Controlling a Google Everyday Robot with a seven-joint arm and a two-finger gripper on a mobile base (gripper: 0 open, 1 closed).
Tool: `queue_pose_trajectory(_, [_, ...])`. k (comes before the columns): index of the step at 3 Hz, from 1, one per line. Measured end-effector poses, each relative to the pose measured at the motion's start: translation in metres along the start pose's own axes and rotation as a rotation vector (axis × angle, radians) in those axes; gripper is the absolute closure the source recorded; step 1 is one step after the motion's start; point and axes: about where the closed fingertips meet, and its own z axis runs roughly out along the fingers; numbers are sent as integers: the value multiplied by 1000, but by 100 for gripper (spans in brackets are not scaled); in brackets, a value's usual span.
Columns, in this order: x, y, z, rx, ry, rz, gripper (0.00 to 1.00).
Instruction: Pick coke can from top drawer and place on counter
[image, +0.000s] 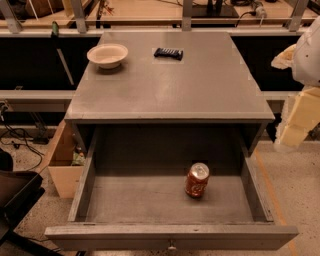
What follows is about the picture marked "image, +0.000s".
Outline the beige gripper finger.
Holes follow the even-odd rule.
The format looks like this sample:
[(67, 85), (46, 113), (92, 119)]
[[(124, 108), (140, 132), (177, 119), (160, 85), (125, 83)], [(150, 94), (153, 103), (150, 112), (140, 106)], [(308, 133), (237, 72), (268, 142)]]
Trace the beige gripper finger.
[(292, 68), (294, 63), (295, 50), (295, 44), (287, 47), (284, 51), (274, 57), (274, 59), (271, 61), (271, 66), (281, 70)]
[(276, 130), (276, 150), (296, 150), (320, 123), (320, 87), (305, 86), (284, 104)]

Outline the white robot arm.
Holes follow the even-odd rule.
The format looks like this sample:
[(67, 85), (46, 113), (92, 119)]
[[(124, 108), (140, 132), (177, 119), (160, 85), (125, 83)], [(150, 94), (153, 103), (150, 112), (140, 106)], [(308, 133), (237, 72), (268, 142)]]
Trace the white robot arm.
[(320, 123), (320, 17), (271, 66), (290, 68), (293, 79), (303, 85), (301, 92), (286, 100), (274, 142), (278, 152), (292, 152)]

